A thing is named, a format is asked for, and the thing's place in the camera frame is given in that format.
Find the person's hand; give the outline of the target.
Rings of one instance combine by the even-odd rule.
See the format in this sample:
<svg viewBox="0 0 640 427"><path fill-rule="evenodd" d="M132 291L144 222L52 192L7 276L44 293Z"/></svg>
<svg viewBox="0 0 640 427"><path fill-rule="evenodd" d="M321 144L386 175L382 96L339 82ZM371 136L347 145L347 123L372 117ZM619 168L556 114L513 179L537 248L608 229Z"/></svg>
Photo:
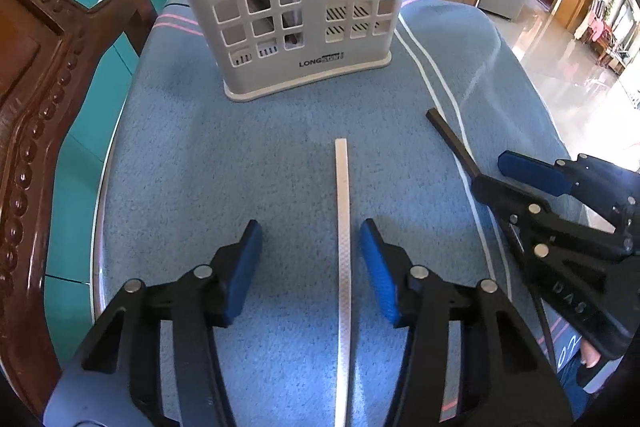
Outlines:
<svg viewBox="0 0 640 427"><path fill-rule="evenodd" d="M592 369L600 362L601 353L586 338L580 340L579 350L580 363L586 369Z"/></svg>

